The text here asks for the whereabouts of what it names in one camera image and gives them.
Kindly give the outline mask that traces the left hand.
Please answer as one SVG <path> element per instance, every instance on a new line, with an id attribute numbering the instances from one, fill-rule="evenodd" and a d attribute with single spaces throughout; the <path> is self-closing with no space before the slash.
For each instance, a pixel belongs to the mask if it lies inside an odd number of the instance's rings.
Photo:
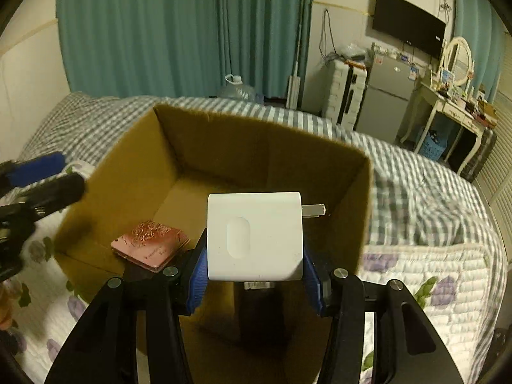
<path id="1" fill-rule="evenodd" d="M 0 329 L 7 330 L 12 324 L 12 297 L 4 284 L 0 284 Z"/>

